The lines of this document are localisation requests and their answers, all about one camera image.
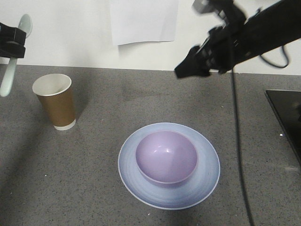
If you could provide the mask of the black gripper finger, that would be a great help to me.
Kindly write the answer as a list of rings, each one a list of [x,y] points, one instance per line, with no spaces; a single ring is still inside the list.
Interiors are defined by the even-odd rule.
[[[5,58],[24,58],[25,47],[15,43],[1,43],[0,56]]]
[[[24,45],[26,32],[17,27],[10,27],[3,23],[0,24],[0,42],[15,42]]]

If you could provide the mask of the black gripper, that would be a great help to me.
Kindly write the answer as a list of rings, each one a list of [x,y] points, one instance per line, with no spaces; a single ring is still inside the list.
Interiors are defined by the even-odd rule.
[[[200,14],[216,13],[224,21],[224,25],[211,29],[201,46],[194,46],[189,50],[184,60],[174,69],[178,79],[208,77],[211,69],[225,73],[254,57],[254,53],[243,46],[240,38],[246,16],[235,4],[197,4],[196,11]]]

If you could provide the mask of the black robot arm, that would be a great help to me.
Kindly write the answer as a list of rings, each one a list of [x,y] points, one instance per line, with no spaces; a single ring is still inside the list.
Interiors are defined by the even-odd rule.
[[[174,70],[177,78],[207,77],[210,70],[223,74],[301,37],[299,0],[281,0],[250,18],[232,0],[196,0],[192,6],[200,14],[216,13],[225,25],[211,29],[202,45],[189,50]]]

